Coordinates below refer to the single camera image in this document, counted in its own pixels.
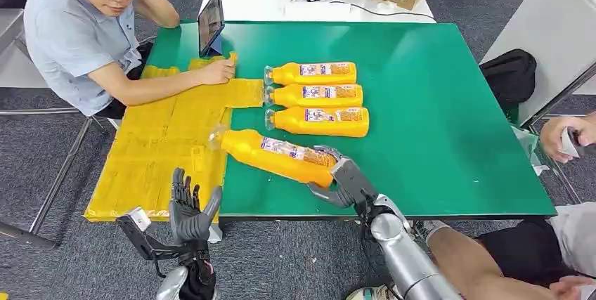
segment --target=black pants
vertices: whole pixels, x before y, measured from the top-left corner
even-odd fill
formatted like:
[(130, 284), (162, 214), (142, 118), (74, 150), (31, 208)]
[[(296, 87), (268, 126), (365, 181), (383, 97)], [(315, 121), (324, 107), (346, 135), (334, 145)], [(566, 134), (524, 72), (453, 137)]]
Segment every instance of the black pants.
[[(143, 70), (145, 69), (145, 64), (147, 63), (147, 59), (149, 58), (149, 53), (151, 53), (152, 47), (153, 43), (148, 42), (146, 44), (140, 45), (137, 48), (138, 52), (141, 54), (141, 64), (128, 72), (127, 77), (130, 80), (138, 80), (141, 78), (141, 74), (143, 74)], [(124, 103), (114, 98), (107, 107), (103, 108), (100, 112), (95, 114), (95, 116), (107, 117), (108, 119), (122, 119), (126, 109), (127, 107), (124, 105)]]
[(525, 220), (477, 239), (505, 277), (548, 287), (561, 277), (577, 274), (563, 263), (555, 231), (544, 219)]

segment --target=yellow foam mat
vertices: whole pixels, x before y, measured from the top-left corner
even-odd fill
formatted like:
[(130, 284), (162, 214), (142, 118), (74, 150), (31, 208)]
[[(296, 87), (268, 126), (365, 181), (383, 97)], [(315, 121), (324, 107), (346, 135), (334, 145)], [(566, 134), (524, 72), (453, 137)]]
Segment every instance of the yellow foam mat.
[[(218, 59), (193, 59), (189, 69)], [(177, 73), (175, 67), (147, 66), (143, 78)], [(208, 136), (218, 124), (229, 126), (230, 108), (261, 106), (262, 90), (262, 80), (232, 79), (127, 108), (85, 218), (114, 221), (140, 206), (152, 220), (166, 221), (176, 167), (184, 168), (193, 184), (200, 185), (200, 204), (205, 207), (212, 188), (223, 183), (226, 170), (226, 154), (209, 149)]]

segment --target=green table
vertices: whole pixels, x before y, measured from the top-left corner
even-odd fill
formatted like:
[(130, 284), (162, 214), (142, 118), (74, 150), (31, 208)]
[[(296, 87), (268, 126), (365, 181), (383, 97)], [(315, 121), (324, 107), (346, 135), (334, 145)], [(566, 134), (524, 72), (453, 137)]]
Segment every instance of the green table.
[[(262, 107), (234, 110), (233, 129), (337, 148), (408, 217), (555, 214), (455, 25), (227, 22), (222, 37), (224, 54), (238, 52), (237, 76), (247, 79), (261, 79), (266, 65), (353, 61), (370, 111), (365, 138), (267, 131)], [(197, 45), (196, 23), (161, 30), (148, 63), (184, 71)], [(321, 219), (354, 211), (228, 156), (221, 216)]]

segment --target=man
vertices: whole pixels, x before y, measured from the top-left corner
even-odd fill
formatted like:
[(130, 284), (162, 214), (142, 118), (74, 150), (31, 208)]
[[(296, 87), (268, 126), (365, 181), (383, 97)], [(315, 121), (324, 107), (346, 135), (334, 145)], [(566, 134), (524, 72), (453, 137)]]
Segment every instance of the man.
[(86, 116), (121, 119), (126, 106), (234, 76), (233, 62), (221, 60), (171, 77), (138, 79), (148, 51), (137, 50), (135, 12), (163, 27), (179, 25), (167, 0), (27, 0), (27, 47), (50, 88)]
[[(546, 153), (566, 163), (566, 127), (579, 131), (579, 143), (596, 143), (596, 112), (583, 118), (558, 117), (545, 124), (540, 140)], [(557, 207), (548, 220), (522, 221), (514, 228), (474, 241), (440, 221), (418, 222), (440, 271), (467, 300), (596, 299), (596, 203)], [(385, 286), (365, 287), (348, 300), (394, 300)]]

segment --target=gray carpet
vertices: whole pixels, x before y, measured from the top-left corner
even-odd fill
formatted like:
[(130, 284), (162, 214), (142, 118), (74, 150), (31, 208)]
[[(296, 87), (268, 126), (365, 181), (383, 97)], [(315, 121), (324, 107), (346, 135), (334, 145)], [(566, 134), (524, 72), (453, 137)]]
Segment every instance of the gray carpet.
[[(183, 18), (194, 18), (201, 3), (170, 1)], [(428, 2), (439, 22), (458, 24), (479, 60), (522, 0)], [(157, 30), (142, 19), (136, 29), (140, 39)], [(64, 103), (48, 90), (0, 89), (0, 109), (60, 106)], [(560, 109), (588, 112), (596, 109), (596, 99), (574, 97)], [(82, 116), (2, 118), (0, 219), (28, 228), (82, 122)], [(114, 224), (89, 223), (81, 217), (113, 137), (112, 131), (102, 135), (90, 130), (41, 229), (42, 235), (59, 239), (62, 246), (44, 251), (0, 237), (0, 289), (11, 299), (154, 297), (160, 279), (153, 265), (140, 259)], [(595, 159), (591, 151), (565, 166), (585, 200), (596, 200)], [(556, 204), (569, 202), (551, 173), (543, 174), (542, 180)], [(514, 223), (452, 225), (477, 235)], [(222, 299), (343, 299), (350, 291), (378, 285), (387, 277), (382, 268), (374, 271), (368, 266), (358, 243), (358, 226), (351, 221), (244, 222), (224, 224), (223, 229), (226, 239), (211, 247)], [(170, 238), (167, 224), (158, 225), (154, 234)], [(374, 260), (380, 262), (379, 256)]]

